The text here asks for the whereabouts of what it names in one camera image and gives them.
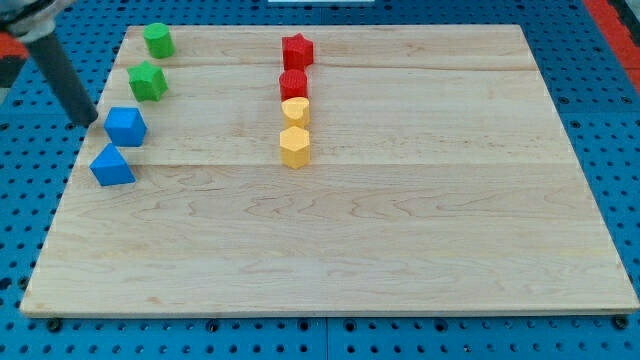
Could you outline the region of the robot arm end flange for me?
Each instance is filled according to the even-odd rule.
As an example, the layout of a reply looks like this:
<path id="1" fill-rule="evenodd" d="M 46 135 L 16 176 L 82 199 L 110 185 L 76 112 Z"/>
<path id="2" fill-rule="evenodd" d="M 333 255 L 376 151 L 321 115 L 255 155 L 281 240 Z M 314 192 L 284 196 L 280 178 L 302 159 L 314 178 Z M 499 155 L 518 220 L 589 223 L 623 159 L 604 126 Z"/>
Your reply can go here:
<path id="1" fill-rule="evenodd" d="M 76 0 L 1 0 L 1 31 L 27 44 L 54 32 L 56 16 Z"/>

